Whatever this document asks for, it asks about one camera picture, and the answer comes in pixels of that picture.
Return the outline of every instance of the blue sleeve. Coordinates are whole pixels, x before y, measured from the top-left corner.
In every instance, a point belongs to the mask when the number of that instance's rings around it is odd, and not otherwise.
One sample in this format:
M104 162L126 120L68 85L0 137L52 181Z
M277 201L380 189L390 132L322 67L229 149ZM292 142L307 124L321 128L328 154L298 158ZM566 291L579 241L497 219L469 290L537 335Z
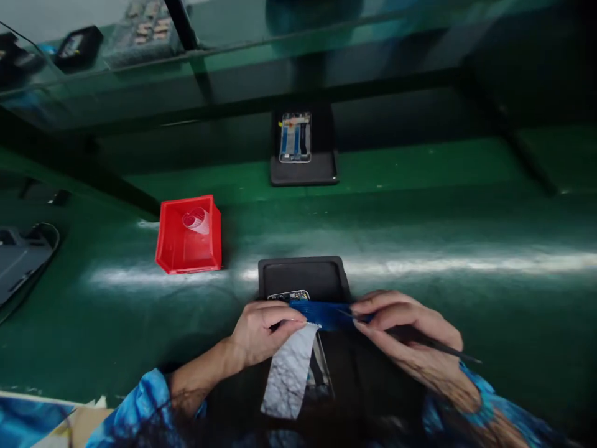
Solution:
M153 369L124 401L96 428L87 441L87 448L109 448L117 439L131 439L145 422L161 419L172 437L170 446L181 445L173 424L170 407L170 390L166 379L158 369Z
M471 425L480 427L487 425L494 418L494 410L498 410L518 429L531 448L550 447L553 446L554 442L566 442L565 436L554 431L543 420L496 395L494 388L482 377L467 369L462 361L460 362L460 368L481 393L481 409L476 414L462 414ZM442 406L446 405L439 402L431 394L426 397L423 408L425 432L432 439L451 441L456 445L465 444L465 440L459 436L458 432L442 420L440 412Z

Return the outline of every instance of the tool handle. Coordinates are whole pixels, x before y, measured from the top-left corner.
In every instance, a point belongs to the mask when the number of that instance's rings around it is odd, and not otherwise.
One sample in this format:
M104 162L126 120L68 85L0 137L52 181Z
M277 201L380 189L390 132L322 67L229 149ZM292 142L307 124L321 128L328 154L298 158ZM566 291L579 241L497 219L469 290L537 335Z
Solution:
M412 325L396 325L390 329L387 329L386 332L395 338L399 342L416 342L421 345L425 345L426 347L433 348L438 352L447 353L448 355L456 356L463 361L469 361L476 364L482 364L477 358L473 358L472 356L465 355L454 348L448 347L447 345L436 341L433 338L430 338L420 330L417 330Z

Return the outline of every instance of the cable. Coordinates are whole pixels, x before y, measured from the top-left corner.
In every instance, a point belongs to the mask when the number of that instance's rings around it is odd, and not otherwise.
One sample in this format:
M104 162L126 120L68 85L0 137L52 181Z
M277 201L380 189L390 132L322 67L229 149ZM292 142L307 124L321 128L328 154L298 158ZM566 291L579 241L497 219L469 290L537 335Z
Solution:
M58 231L58 229L56 228L56 226L54 224L50 224L50 223L46 223L46 222L40 222L39 224L44 224L44 225L50 226L54 229L54 233L56 234L56 242L54 243L54 247L52 248L52 254L54 254L54 251L56 249L58 249L58 245L60 244L60 232Z
M46 61L46 63L48 63L48 66L51 67L51 71L54 71L54 64L52 62L52 59L50 59L50 57L42 51L41 48L39 48L37 46L37 44L35 42L33 42L33 40L29 40L27 37L25 37L24 35L22 35L20 32L16 31L14 28L9 27L7 24L5 24L3 21L0 21L0 25L2 25L5 28L8 28L10 31L12 31L13 33L15 33L17 36L25 39L26 41L28 41L28 43L30 43L31 45L33 45L35 47L35 49L39 52L39 54L41 54L42 58L44 58L44 60Z
M29 277L28 279L25 280L26 286L24 287L24 289L19 289L19 290L17 290L17 292L15 292L15 295L20 295L20 298L18 300L17 299L14 299L14 300L8 299L8 302L6 302L4 305L2 305L2 307L0 307L1 310L7 310L7 312L3 316L0 317L0 325L5 323L5 321L10 316L12 316L12 314L16 311L16 309L19 308L23 304L23 302L25 302L25 300L30 296L31 292L33 291L33 288L35 287L35 285L37 284L39 279L42 277L42 274L44 273L48 264L50 264L50 260L52 260L52 258L54 257L54 254L56 253L56 249L58 249L58 245L60 244L60 232L53 224L50 224L47 222L40 222L40 223L36 224L33 227L33 229L31 229L28 236L33 234L34 232L36 232L37 229L39 228L39 226L41 226L41 225L47 225L54 229L56 241L54 242L54 246L52 247L52 254L50 254L48 259L46 261L44 261L44 263L39 268L37 268L35 270L35 272L33 273L33 275L31 277Z

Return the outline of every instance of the disassembled phone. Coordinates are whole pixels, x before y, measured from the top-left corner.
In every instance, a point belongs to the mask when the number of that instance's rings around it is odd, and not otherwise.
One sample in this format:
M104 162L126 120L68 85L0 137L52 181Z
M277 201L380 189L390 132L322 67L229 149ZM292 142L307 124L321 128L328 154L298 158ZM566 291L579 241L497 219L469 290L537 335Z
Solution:
M290 301L310 301L309 293L304 289L298 291L281 292L280 294L271 294L267 300L280 300L286 303ZM307 377L307 388L305 389L304 406L317 406L330 404L335 398L334 388L331 384L328 362L323 353L322 340L319 332L315 334L315 343L311 353L311 362L309 363L309 374Z
M281 163L309 163L311 161L311 112L293 112L282 116L279 123Z
M309 293L304 289L299 291L281 292L280 294L272 294L267 297L267 300L281 300L289 303L292 300L311 300Z

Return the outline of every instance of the circuit board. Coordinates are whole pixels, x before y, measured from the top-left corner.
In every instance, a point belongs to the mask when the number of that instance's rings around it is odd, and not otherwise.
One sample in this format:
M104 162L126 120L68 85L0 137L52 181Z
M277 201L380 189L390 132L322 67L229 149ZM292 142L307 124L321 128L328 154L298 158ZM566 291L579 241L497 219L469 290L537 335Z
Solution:
M279 123L280 162L309 163L311 161L311 113L286 113Z

